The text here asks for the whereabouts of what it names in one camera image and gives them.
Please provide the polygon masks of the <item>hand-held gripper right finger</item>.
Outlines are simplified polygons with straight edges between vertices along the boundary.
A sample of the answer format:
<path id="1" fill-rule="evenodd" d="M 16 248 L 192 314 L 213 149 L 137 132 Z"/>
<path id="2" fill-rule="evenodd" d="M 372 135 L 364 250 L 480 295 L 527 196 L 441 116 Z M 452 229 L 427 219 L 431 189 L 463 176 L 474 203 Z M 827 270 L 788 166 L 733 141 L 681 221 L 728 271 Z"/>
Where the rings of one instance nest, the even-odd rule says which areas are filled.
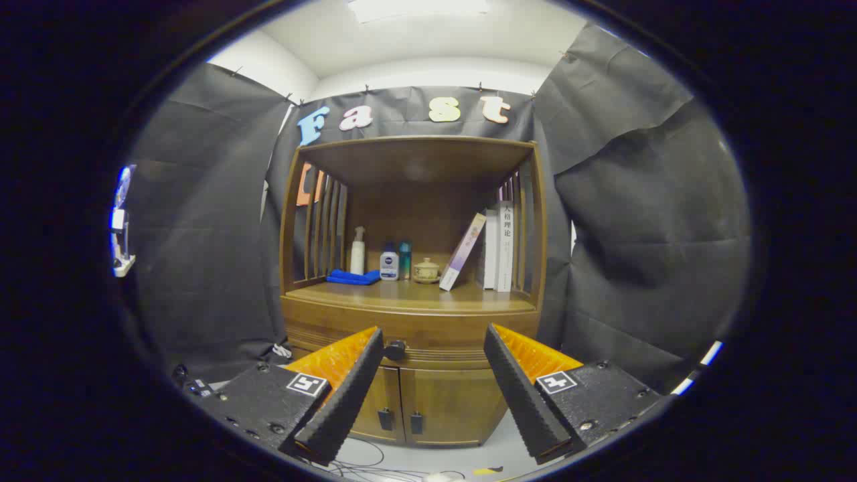
<path id="1" fill-rule="evenodd" d="M 487 327 L 483 350 L 539 464 L 612 439 L 666 402 L 612 361 L 584 364 L 495 323 Z"/>

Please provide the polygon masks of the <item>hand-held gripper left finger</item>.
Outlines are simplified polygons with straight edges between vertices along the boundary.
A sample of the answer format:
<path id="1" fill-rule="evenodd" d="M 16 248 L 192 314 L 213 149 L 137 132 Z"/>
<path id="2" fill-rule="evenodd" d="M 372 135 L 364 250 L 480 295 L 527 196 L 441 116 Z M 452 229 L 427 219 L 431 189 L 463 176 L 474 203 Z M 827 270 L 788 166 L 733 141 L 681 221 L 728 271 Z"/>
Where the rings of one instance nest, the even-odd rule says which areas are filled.
<path id="1" fill-rule="evenodd" d="M 353 333 L 287 366 L 260 361 L 191 399 L 227 430 L 269 451 L 327 466 L 352 431 L 383 357 L 379 327 Z"/>

